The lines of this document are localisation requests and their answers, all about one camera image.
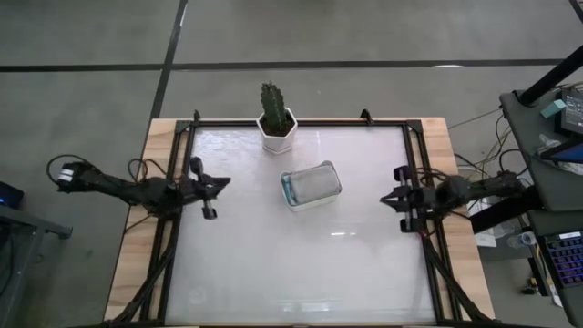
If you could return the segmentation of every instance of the gray floor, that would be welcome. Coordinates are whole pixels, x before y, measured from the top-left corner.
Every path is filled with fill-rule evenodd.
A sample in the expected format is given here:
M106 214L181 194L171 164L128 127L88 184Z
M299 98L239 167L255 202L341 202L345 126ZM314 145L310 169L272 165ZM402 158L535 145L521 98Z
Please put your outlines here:
M0 66L161 63L178 2L0 0ZM182 23L177 63L557 58L583 33L567 0L190 0ZM527 87L549 69L174 72L161 116L190 117L196 108L207 118L255 118L260 84L272 80L297 117L355 117L369 108L377 117L445 117L452 126L495 109L499 93ZM0 180L26 191L26 210L75 227L69 241L47 238L19 327L101 319L128 207L56 193L45 164L76 153L126 176L126 162L141 153L158 82L159 72L0 73ZM497 117L451 129L455 151L482 158L496 140ZM511 154L506 162L524 166ZM525 261L484 267L497 318L568 324L549 299L517 293Z

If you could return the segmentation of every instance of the plant pot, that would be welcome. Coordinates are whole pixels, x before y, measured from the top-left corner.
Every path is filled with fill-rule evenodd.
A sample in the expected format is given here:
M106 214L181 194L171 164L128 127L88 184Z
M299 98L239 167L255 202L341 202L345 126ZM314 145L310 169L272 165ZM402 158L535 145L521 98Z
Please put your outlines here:
M285 111L290 115L291 119L293 120L293 128L291 128L290 132L285 137L274 137L265 134L263 128L261 127L261 119L263 115L257 118L257 126L261 131L261 136L263 138L263 148L269 151L273 155L280 155L286 151L292 149L293 138L295 137L295 131L298 129L298 121L296 121L295 116L292 113L292 110L289 108L285 108Z

